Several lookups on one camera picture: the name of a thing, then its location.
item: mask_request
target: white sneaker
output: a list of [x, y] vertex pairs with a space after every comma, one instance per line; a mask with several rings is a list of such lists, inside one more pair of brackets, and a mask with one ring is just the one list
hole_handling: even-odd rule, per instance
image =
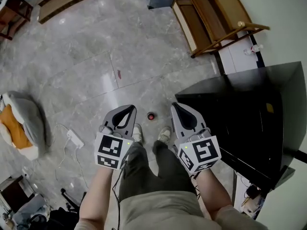
[[172, 135], [172, 129], [171, 127], [169, 126], [166, 126], [164, 127], [161, 131], [160, 131], [160, 134], [158, 136], [158, 140], [165, 143], [165, 144], [168, 144], [168, 142], [170, 141], [171, 139], [171, 135]]
[[141, 125], [134, 124], [132, 138], [134, 139], [134, 141], [140, 142], [143, 144], [143, 133], [142, 133]]

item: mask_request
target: marble floor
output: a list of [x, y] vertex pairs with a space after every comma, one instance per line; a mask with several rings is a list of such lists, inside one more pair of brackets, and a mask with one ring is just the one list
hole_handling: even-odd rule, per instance
[[[148, 10], [146, 0], [84, 0], [44, 25], [32, 13], [13, 41], [0, 44], [0, 93], [30, 94], [40, 106], [47, 142], [56, 124], [73, 129], [85, 146], [77, 151], [86, 183], [97, 167], [93, 142], [105, 114], [120, 105], [137, 107], [136, 122], [143, 128], [151, 168], [157, 165], [151, 145], [159, 130], [170, 125], [174, 94], [206, 78], [218, 76], [214, 57], [191, 59], [189, 48], [171, 8]], [[157, 113], [154, 121], [146, 113]], [[74, 160], [75, 146], [55, 129], [55, 142], [44, 157], [28, 161], [0, 138], [1, 178], [27, 170], [33, 189], [54, 208], [65, 207], [60, 188], [76, 201], [86, 191]], [[233, 170], [223, 162], [213, 171], [232, 193]], [[113, 183], [118, 177], [114, 172]], [[108, 226], [117, 226], [117, 205], [111, 194]]]

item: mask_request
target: black cabinet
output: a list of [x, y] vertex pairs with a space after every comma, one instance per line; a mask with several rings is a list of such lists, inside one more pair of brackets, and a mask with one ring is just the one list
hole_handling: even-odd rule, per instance
[[263, 190], [278, 184], [306, 134], [300, 62], [203, 80], [176, 98], [203, 115], [222, 160]]

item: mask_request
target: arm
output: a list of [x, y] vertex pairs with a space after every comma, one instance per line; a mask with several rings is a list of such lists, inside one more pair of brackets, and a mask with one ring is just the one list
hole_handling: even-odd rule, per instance
[[196, 182], [203, 203], [214, 220], [220, 208], [231, 205], [230, 196], [210, 169], [201, 171]]
[[113, 170], [100, 167], [80, 206], [80, 220], [103, 229], [109, 209]]

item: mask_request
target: dark green pants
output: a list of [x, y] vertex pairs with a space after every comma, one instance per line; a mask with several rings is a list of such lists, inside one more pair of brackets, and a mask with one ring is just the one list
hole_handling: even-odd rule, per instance
[[156, 191], [187, 191], [196, 194], [189, 174], [167, 145], [157, 140], [153, 145], [159, 166], [155, 176], [148, 165], [145, 148], [135, 142], [129, 153], [119, 188], [119, 201]]

